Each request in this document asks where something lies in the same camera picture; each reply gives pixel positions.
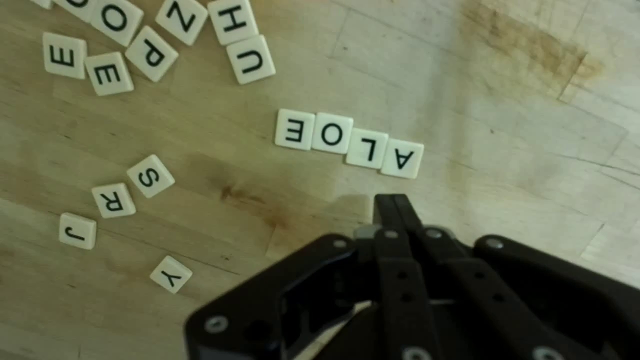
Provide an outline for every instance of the tile with letter y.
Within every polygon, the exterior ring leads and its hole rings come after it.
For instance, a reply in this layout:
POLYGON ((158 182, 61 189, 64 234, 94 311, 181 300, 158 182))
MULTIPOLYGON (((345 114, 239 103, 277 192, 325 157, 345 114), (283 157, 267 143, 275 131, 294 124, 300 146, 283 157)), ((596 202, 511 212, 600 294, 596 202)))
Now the tile with letter y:
POLYGON ((191 277, 191 273, 194 272, 180 264, 175 257, 163 256, 148 277, 170 294, 178 294, 180 287, 191 277))

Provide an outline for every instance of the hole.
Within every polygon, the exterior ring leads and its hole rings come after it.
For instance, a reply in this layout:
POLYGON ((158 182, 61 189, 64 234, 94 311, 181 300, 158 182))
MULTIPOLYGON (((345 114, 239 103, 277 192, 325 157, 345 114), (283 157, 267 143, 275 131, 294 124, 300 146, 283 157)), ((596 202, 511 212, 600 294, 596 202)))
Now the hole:
POLYGON ((261 341, 272 333, 272 326, 267 321, 251 321, 243 327, 243 337, 250 341, 261 341))

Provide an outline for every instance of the wooden table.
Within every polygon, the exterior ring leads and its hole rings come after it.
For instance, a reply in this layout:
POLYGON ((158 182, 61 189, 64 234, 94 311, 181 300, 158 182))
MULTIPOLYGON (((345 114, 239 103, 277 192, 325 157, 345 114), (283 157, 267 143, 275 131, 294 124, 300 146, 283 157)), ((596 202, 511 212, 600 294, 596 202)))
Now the wooden table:
MULTIPOLYGON (((135 0, 154 24, 159 2, 135 0)), ((472 243, 500 232, 640 286, 640 4, 633 0, 253 2, 277 75, 238 85, 206 24, 159 84, 98 97, 50 75, 42 31, 124 49, 59 8, 0 0, 0 358, 183 358, 185 316, 406 192, 472 243), (277 108, 336 111, 422 141, 417 180, 274 146, 277 108), (58 213, 158 154, 178 184, 99 219, 91 252, 58 213), (148 279, 174 256, 194 277, 148 279)))

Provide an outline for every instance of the wooden surface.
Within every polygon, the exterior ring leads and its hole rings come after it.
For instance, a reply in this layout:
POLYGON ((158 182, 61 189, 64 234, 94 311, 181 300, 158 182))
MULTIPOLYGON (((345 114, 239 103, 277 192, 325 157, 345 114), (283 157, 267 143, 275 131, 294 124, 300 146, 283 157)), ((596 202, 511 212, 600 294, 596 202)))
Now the wooden surface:
MULTIPOLYGON (((159 2, 135 0, 152 24, 159 2)), ((0 358, 183 358, 185 316, 324 232, 406 192, 463 242, 500 232, 640 286, 636 0, 256 0, 277 75, 238 85, 209 24, 159 81, 94 96, 47 75, 43 29, 122 49, 59 8, 0 0, 0 358), (275 147, 275 109, 324 109, 423 141, 417 180, 275 147), (156 152, 170 192, 99 219, 91 252, 59 212, 156 152), (148 279, 172 253, 194 277, 148 279)))

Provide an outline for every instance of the black letter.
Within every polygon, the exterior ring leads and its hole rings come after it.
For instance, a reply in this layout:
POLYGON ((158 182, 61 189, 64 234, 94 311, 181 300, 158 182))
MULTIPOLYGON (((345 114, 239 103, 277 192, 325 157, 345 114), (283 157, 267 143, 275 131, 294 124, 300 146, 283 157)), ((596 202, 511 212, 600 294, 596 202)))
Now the black letter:
POLYGON ((73 62, 73 58, 75 58, 73 49, 67 49, 67 60, 64 58, 64 47, 58 47, 58 58, 55 58, 54 49, 55 49, 54 45, 47 45, 47 55, 50 55, 50 60, 54 64, 61 64, 61 65, 73 65, 75 64, 73 62))
POLYGON ((253 64, 250 68, 242 68, 242 73, 256 72, 261 68, 261 53, 259 52, 256 52, 256 49, 242 52, 242 53, 238 53, 238 60, 248 58, 248 55, 256 55, 257 64, 253 64))
POLYGON ((126 13, 122 8, 107 4, 102 8, 102 22, 106 24, 106 28, 122 31, 126 28, 126 13), (119 24, 112 24, 114 15, 107 15, 109 9, 118 11, 119 24))
POLYGON ((342 127, 339 127, 337 124, 333 124, 333 122, 325 124, 325 126, 322 127, 322 141, 327 143, 327 146, 339 143, 339 141, 342 141, 342 127), (325 129, 327 129, 327 127, 336 127, 336 129, 337 129, 337 136, 336 136, 333 141, 325 139, 325 129))
POLYGON ((168 284, 170 284, 172 287, 175 286, 175 284, 174 284, 174 277, 175 277, 175 279, 181 277, 181 275, 172 275, 172 273, 168 273, 168 272, 163 272, 163 270, 162 270, 162 273, 165 275, 165 279, 168 279, 168 284))
POLYGON ((370 147, 368 147, 368 159, 372 162, 378 141, 375 141, 375 138, 361 138, 361 141, 368 141, 368 143, 370 143, 370 147))
POLYGON ((145 64, 150 65, 158 65, 163 62, 163 53, 150 42, 144 37, 144 44, 148 45, 148 52, 145 52, 145 64))
POLYGON ((64 234, 70 236, 70 237, 75 237, 75 239, 83 242, 83 237, 81 237, 81 236, 75 236, 71 230, 73 230, 71 225, 66 225, 66 228, 64 228, 64 234))
POLYGON ((235 28, 243 28, 245 22, 238 22, 235 19, 235 11, 242 9, 239 6, 234 6, 234 8, 225 8, 225 9, 220 9, 217 15, 229 15, 232 18, 232 24, 229 25, 223 25, 223 31, 229 31, 229 29, 235 29, 235 28))
POLYGON ((303 122, 302 122, 302 120, 294 120, 294 118, 288 118, 288 122, 295 124, 295 127, 286 127, 286 131, 288 131, 288 134, 294 134, 295 138, 286 136, 283 139, 288 139, 288 141, 302 141, 303 122))
POLYGON ((178 6, 178 2, 174 2, 168 11, 165 11, 165 18, 170 18, 174 11, 178 11, 178 19, 181 24, 181 29, 187 31, 196 19, 196 13, 191 13, 187 19, 183 19, 181 15, 181 8, 178 6))
POLYGON ((124 210, 124 205, 122 205, 122 202, 119 202, 119 198, 118 198, 118 192, 114 192, 114 198, 107 198, 106 193, 99 193, 99 198, 104 198, 106 200, 106 210, 109 210, 109 212, 122 212, 124 210))
POLYGON ((112 73, 109 73, 107 70, 112 70, 114 75, 116 75, 116 81, 119 81, 119 73, 118 73, 118 68, 116 68, 114 64, 106 64, 106 65, 95 65, 95 68, 94 68, 98 81, 102 84, 99 72, 106 73, 106 81, 112 81, 112 73))
POLYGON ((406 162, 411 159, 411 156, 413 156, 413 152, 400 154, 400 149, 396 147, 397 170, 402 170, 406 166, 406 162))
POLYGON ((148 168, 138 174, 138 182, 144 184, 145 188, 154 186, 159 182, 159 174, 154 168, 148 168))

